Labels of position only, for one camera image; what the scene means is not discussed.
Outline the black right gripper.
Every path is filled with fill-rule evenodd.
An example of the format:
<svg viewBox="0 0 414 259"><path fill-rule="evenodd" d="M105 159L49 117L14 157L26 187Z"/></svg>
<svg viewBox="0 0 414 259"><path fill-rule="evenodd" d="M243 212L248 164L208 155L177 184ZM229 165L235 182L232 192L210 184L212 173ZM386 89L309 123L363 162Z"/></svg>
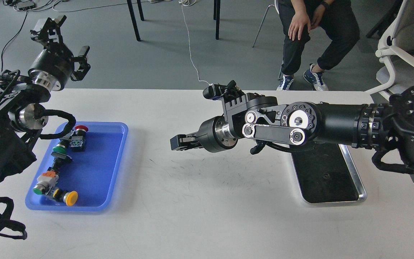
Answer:
<svg viewBox="0 0 414 259"><path fill-rule="evenodd" d="M211 153L230 150L237 144L237 138L229 129L225 117L214 117L204 121L197 132L178 134L170 139L172 151L206 149Z"/></svg>

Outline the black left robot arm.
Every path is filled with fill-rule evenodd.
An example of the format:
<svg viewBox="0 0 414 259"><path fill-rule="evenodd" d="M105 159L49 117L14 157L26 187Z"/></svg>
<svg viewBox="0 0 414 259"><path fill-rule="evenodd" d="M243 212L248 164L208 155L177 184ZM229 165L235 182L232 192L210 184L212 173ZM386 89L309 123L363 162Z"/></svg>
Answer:
<svg viewBox="0 0 414 259"><path fill-rule="evenodd" d="M81 81L90 69L89 46L83 46L76 57L64 44L60 28L66 19L65 15L39 19L30 31L31 39L44 49L28 75L18 69L0 73L0 182L36 161L33 147L37 140L64 137L76 124L72 114L42 105L68 79ZM25 225L10 218L13 208L12 199L0 197L0 236L25 240Z"/></svg>

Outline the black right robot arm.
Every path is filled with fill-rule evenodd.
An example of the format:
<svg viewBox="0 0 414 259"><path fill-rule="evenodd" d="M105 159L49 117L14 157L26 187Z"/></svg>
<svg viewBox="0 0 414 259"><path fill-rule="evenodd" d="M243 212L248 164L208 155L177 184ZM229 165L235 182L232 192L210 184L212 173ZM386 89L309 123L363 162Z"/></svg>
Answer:
<svg viewBox="0 0 414 259"><path fill-rule="evenodd" d="M373 164L385 172L414 174L414 86L391 95L387 104L277 103L274 96L244 93L235 81L213 84L206 99L220 100L223 115L204 121L197 132L176 135L172 150L230 150L239 139L256 141L251 154L265 146L303 151L309 142L374 149Z"/></svg>

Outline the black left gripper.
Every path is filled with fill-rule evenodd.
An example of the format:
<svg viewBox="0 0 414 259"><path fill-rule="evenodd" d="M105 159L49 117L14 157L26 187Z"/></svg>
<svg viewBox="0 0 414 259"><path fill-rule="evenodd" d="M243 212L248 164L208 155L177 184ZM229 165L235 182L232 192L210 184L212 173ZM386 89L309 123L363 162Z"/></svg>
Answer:
<svg viewBox="0 0 414 259"><path fill-rule="evenodd" d="M49 92L64 89L69 77L72 81L82 81L91 66L87 61L90 46L83 46L77 57L64 45L60 27L66 21L65 15L56 19L39 19L33 30L30 31L31 40L44 46L28 70L33 84L46 88ZM73 72L74 64L79 68Z"/></svg>

